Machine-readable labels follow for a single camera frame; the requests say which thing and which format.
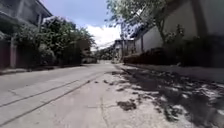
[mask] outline shrub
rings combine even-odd
[[[150,51],[147,51],[140,55],[125,57],[124,63],[169,65],[173,62],[168,59],[166,52],[163,48],[153,48]]]

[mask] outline green foliage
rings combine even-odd
[[[77,29],[74,23],[58,17],[44,22],[39,31],[21,27],[16,33],[16,41],[22,58],[32,67],[80,64],[82,41],[89,46],[94,44],[86,29]]]
[[[111,60],[113,56],[113,47],[108,47],[105,49],[101,49],[96,52],[96,57],[99,60]]]
[[[130,27],[157,25],[163,35],[166,0],[108,0],[107,6],[112,16],[109,21],[122,24],[126,33]]]
[[[222,65],[214,65],[213,59],[217,54],[223,55],[223,38],[216,36],[194,37],[188,40],[182,39],[177,43],[172,43],[171,40],[161,48],[126,57],[124,63],[222,67]]]

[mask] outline roof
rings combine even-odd
[[[47,14],[46,17],[51,17],[53,16],[53,14],[40,2],[40,0],[36,0],[37,4],[43,8],[43,10],[45,11],[45,13]]]

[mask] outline tree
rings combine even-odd
[[[89,47],[94,44],[93,36],[86,29],[78,29],[76,24],[59,17],[45,21],[40,31],[21,27],[16,40],[19,51],[36,66],[46,66],[53,61],[60,66],[80,64],[82,41],[90,43]]]
[[[107,7],[112,14],[108,21],[122,24],[127,34],[130,34],[131,27],[156,25],[165,40],[163,28],[167,0],[108,0]]]

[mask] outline cloud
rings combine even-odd
[[[120,38],[120,27],[110,28],[105,25],[98,27],[87,25],[87,30],[94,36],[96,44],[100,48],[105,48],[113,44],[113,41]]]

